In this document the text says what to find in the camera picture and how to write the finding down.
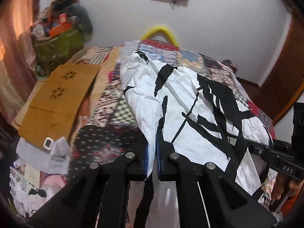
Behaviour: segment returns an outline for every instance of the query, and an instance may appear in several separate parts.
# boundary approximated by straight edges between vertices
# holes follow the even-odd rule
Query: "metal bolt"
[[[172,158],[172,159],[178,159],[179,158],[179,154],[178,153],[171,153],[170,154],[170,158]]]
[[[128,153],[126,153],[126,158],[132,159],[132,158],[134,158],[134,157],[135,157],[135,153],[133,153],[133,152],[128,152]]]
[[[99,166],[99,164],[97,163],[97,162],[92,162],[92,163],[90,163],[90,165],[89,165],[89,167],[91,168],[91,169],[97,169],[98,168],[98,166]]]
[[[206,164],[206,167],[209,169],[209,170],[213,170],[215,169],[216,165],[213,163],[213,162],[208,162]]]

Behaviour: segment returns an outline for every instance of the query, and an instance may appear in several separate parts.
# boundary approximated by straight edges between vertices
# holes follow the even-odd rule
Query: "sunlit curtain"
[[[33,0],[12,0],[0,18],[0,111],[10,123],[36,80],[36,55],[29,36]]]

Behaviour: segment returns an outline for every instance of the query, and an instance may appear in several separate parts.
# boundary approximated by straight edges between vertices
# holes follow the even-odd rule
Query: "wall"
[[[297,100],[298,103],[304,103],[304,93]],[[285,114],[285,116],[274,126],[275,135],[278,140],[291,143],[291,136],[293,132],[293,107]]]
[[[51,1],[41,0],[41,6]],[[172,0],[80,1],[94,27],[89,46],[121,45],[166,25],[180,47],[230,59],[237,76],[254,83],[261,81],[290,18],[281,0],[178,0],[174,9]]]

